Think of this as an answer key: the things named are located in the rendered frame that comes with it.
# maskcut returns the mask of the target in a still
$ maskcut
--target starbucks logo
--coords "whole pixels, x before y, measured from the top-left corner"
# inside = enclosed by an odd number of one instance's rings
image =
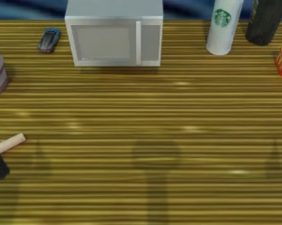
[[[231,21],[231,15],[223,9],[217,9],[214,13],[214,21],[218,26],[227,27]]]

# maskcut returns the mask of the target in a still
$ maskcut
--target microwave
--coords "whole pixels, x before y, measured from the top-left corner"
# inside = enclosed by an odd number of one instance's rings
[[[162,0],[68,0],[65,24],[76,67],[159,67]]]

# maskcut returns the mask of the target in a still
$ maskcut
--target striped wood grain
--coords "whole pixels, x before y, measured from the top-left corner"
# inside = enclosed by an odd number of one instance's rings
[[[62,36],[42,54],[48,27]],[[75,68],[63,21],[0,21],[0,141],[28,139],[4,154],[0,224],[153,225],[168,210],[169,225],[282,225],[282,23],[255,46],[241,22],[224,57],[206,51],[208,28],[165,21],[160,68]],[[163,142],[178,149],[138,158]],[[167,195],[148,182],[160,173]]]

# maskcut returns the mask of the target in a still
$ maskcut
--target blue fabric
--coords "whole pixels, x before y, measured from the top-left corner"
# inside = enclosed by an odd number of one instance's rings
[[[68,0],[0,0],[0,19],[61,19]],[[214,0],[164,0],[166,19],[210,19]],[[248,19],[253,0],[244,0]]]

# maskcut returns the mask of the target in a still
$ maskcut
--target toy car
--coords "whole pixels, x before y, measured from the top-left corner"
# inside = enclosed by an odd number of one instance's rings
[[[44,53],[52,53],[60,39],[61,32],[57,28],[46,29],[38,44],[38,50]]]

